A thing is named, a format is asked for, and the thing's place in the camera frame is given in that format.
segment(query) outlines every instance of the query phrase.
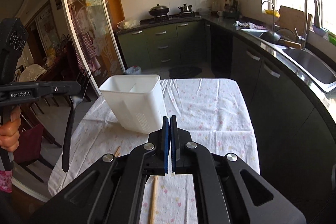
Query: gas stove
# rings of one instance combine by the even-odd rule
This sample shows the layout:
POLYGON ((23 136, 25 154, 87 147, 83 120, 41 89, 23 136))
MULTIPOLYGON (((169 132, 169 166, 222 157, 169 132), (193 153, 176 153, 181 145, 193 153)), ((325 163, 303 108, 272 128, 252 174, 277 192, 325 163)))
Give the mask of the gas stove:
POLYGON ((159 17, 154 17, 154 18, 149 18, 149 19, 144 19, 140 21, 140 25, 144 24, 154 24, 158 22, 166 22, 166 21, 171 21, 171 20, 177 20, 180 18, 201 18, 199 13, 195 12, 186 12, 186 13, 179 13, 175 15, 165 15, 165 16, 159 16, 159 17))

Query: metal screw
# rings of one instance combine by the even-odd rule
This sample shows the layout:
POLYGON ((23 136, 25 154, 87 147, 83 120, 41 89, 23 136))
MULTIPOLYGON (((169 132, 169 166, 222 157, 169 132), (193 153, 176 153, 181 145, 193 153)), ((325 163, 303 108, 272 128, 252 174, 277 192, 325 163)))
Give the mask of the metal screw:
POLYGON ((112 154, 105 154, 103 156, 103 161, 105 162, 111 162, 113 160, 113 155, 112 154))
POLYGON ((233 153, 227 154, 226 158, 227 158, 229 161, 236 161, 236 160, 238 159, 237 155, 236 155, 236 154, 233 154, 233 153))
POLYGON ((186 146, 190 149, 195 149, 197 147, 197 143, 189 142, 186 144, 186 146))
POLYGON ((146 149, 146 150, 153 150, 155 147, 155 145, 153 145, 152 143, 145 143, 143 145, 143 148, 146 149))

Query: glass sliding door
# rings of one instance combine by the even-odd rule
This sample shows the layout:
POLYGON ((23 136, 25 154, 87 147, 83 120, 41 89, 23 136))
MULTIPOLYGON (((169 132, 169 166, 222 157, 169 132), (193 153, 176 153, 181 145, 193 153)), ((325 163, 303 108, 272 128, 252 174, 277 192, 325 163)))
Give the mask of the glass sliding door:
POLYGON ((105 0, 62 0, 62 4, 78 66, 92 73, 91 82, 99 94, 99 86, 109 76, 125 70, 105 0))

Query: faucet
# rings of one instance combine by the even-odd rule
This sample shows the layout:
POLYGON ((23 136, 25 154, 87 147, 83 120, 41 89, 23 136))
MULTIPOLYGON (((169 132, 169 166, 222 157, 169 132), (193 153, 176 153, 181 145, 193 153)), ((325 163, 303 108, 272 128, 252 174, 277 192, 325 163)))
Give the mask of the faucet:
MULTIPOLYGON (((308 8, 307 8, 308 0, 304 0, 304 31, 303 31, 303 46, 302 49, 304 50, 306 48, 306 42, 307 42, 307 24, 308 24, 308 8)), ((317 28, 321 28, 320 25, 320 14, 319 14, 319 6, 317 3, 317 0, 314 0, 315 4, 315 16, 314 16, 314 25, 317 28)))
POLYGON ((275 29, 275 23, 274 23, 274 12, 275 12, 275 8, 274 8, 274 4, 273 4, 272 2, 270 2, 270 1, 268 1, 268 0, 265 0, 265 1, 261 4, 261 6, 263 6, 263 4, 264 4, 265 2, 271 3, 271 4, 272 4, 272 7, 273 7, 273 25, 272 25, 272 32, 274 33, 274 29, 275 29))

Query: pink sleeve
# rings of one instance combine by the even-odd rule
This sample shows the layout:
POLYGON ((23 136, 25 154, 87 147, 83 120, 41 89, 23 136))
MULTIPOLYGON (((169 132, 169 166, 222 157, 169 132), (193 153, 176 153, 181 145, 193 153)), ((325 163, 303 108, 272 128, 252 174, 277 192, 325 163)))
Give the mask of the pink sleeve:
POLYGON ((12 192, 12 171, 0 171, 0 191, 12 192))

